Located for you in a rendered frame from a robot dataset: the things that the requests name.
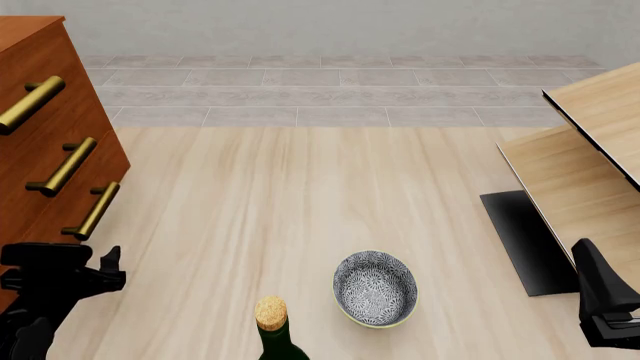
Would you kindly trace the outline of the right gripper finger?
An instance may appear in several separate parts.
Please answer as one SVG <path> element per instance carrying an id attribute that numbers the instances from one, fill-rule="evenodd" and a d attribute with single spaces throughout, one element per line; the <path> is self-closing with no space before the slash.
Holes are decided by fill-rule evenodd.
<path id="1" fill-rule="evenodd" d="M 640 293 L 630 287 L 587 238 L 571 248 L 579 281 L 579 317 L 633 319 L 640 309 Z"/>

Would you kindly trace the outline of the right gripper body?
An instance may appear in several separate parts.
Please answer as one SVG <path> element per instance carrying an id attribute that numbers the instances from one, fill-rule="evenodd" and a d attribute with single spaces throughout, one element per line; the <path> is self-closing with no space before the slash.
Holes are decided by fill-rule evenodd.
<path id="1" fill-rule="evenodd" d="M 634 311 L 589 314 L 581 309 L 580 327 L 590 347 L 640 350 L 640 317 Z"/>

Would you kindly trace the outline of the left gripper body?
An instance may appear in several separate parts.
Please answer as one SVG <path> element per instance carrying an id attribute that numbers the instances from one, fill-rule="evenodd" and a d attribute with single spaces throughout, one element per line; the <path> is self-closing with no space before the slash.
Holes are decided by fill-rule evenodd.
<path id="1" fill-rule="evenodd" d="M 0 287 L 29 299 L 85 299 L 123 290 L 126 272 L 82 269 L 9 269 Z"/>

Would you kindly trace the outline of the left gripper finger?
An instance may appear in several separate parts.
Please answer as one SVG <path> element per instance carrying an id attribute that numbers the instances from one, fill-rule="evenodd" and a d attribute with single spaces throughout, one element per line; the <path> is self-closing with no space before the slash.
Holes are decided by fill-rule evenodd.
<path id="1" fill-rule="evenodd" d="M 126 272 L 120 269 L 121 247 L 114 246 L 100 258 L 100 272 L 117 278 L 126 278 Z"/>

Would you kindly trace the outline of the wooden cabinet with drawers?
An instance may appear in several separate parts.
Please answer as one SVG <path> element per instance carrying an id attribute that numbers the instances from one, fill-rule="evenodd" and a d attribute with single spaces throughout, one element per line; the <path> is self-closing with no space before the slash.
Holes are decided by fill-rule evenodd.
<path id="1" fill-rule="evenodd" d="M 33 36 L 41 34 L 54 35 L 56 33 L 62 33 L 62 35 L 66 35 L 72 44 L 72 41 L 64 26 L 64 17 L 0 16 L 0 53 L 11 47 L 14 47 L 16 44 L 19 44 L 22 41 L 32 38 Z M 97 140 L 97 146 L 99 142 L 103 138 L 107 137 L 111 132 L 113 132 L 115 134 L 115 137 L 117 137 L 114 128 L 112 127 L 112 129 L 106 132 L 100 140 Z"/>

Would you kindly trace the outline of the pale wood rack black base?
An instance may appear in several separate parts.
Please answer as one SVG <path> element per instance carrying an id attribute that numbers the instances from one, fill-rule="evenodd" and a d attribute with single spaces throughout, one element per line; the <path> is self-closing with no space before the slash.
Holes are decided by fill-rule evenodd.
<path id="1" fill-rule="evenodd" d="M 578 290 L 590 239 L 640 292 L 640 62 L 548 92 L 565 125 L 498 145 L 517 191 L 482 203 L 529 296 Z"/>

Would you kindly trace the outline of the cork bottle stopper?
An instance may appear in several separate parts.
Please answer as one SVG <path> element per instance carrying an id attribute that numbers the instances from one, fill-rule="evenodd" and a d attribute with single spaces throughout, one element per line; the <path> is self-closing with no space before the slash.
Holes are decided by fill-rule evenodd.
<path id="1" fill-rule="evenodd" d="M 266 332 L 274 332 L 288 320 L 287 306 L 279 296 L 265 296 L 254 309 L 257 326 Z"/>

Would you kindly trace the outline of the dark green glass bottle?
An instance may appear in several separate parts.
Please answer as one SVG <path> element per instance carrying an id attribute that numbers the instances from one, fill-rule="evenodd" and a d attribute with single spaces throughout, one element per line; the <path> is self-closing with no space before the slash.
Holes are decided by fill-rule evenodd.
<path id="1" fill-rule="evenodd" d="M 309 356 L 291 341 L 289 321 L 277 330 L 258 328 L 263 352 L 259 360 L 310 360 Z"/>

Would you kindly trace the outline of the grey flower-patterned bowl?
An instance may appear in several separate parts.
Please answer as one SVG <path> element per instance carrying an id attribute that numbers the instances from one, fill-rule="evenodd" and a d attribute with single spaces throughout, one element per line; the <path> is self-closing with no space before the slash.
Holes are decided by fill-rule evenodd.
<path id="1" fill-rule="evenodd" d="M 418 284 L 410 269 L 384 251 L 349 255 L 332 278 L 334 299 L 341 311 L 370 329 L 390 329 L 404 323 L 419 301 Z"/>

